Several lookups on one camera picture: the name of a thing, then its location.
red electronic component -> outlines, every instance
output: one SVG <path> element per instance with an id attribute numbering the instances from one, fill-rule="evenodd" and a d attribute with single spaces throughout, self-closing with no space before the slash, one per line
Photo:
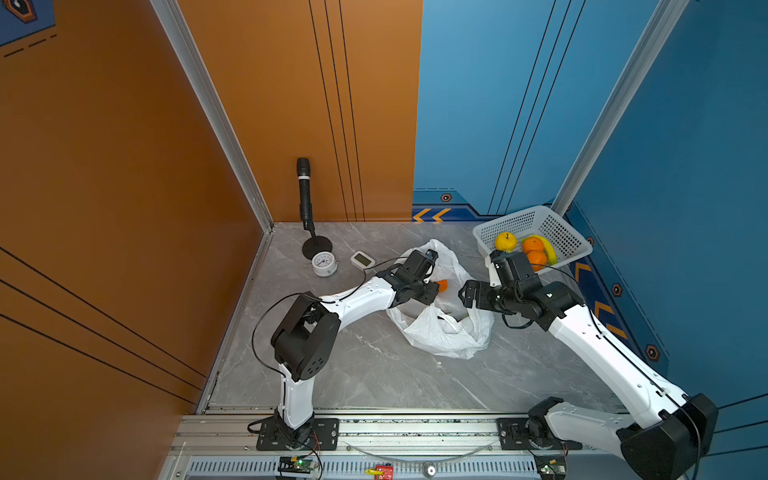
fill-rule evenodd
<path id="1" fill-rule="evenodd" d="M 395 474 L 395 467 L 387 467 L 384 465 L 377 465 L 376 470 L 379 472 L 384 472 L 384 475 L 374 475 L 373 478 L 376 480 L 392 480 Z"/>

white plastic bag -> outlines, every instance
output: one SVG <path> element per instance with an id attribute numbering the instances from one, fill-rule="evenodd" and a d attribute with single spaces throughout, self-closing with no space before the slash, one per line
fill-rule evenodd
<path id="1" fill-rule="evenodd" d="M 455 253 L 448 247 L 432 239 L 419 248 L 406 251 L 401 257 L 407 257 L 413 250 L 423 253 L 427 250 L 437 252 L 435 269 L 429 280 L 448 280 L 448 289 L 438 293 L 432 305 L 425 307 L 415 300 L 409 300 L 395 308 L 387 309 L 387 315 L 414 347 L 432 355 L 471 359 L 475 352 L 488 347 L 493 313 L 475 307 L 468 310 L 464 308 L 458 299 L 458 290 L 464 286 L 464 282 L 472 280 L 472 277 L 458 263 Z M 419 309 L 421 312 L 414 319 L 413 315 Z"/>

round black microphone base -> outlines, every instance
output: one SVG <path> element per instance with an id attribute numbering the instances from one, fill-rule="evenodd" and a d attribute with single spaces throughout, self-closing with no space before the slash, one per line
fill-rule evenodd
<path id="1" fill-rule="evenodd" d="M 309 260 L 320 252 L 333 251 L 333 244 L 325 237 L 317 236 L 307 239 L 301 247 L 301 252 Z"/>

microphone head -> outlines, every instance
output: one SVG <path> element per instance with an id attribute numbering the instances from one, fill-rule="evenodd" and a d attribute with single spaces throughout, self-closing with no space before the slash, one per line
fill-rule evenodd
<path id="1" fill-rule="evenodd" d="M 296 160 L 296 173 L 299 177 L 310 175 L 310 159 L 300 158 Z"/>

small white digital device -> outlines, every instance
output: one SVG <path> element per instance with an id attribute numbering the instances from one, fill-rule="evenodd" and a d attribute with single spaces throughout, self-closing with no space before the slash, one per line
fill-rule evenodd
<path id="1" fill-rule="evenodd" d="M 361 252 L 360 250 L 357 250 L 353 255 L 352 258 L 350 258 L 353 265 L 361 270 L 365 270 L 366 268 L 370 268 L 371 266 L 376 264 L 376 261 L 367 253 Z"/>
<path id="2" fill-rule="evenodd" d="M 339 268 L 339 263 L 336 262 L 333 253 L 320 252 L 312 257 L 312 269 L 315 270 L 317 276 L 333 275 L 337 268 Z"/>

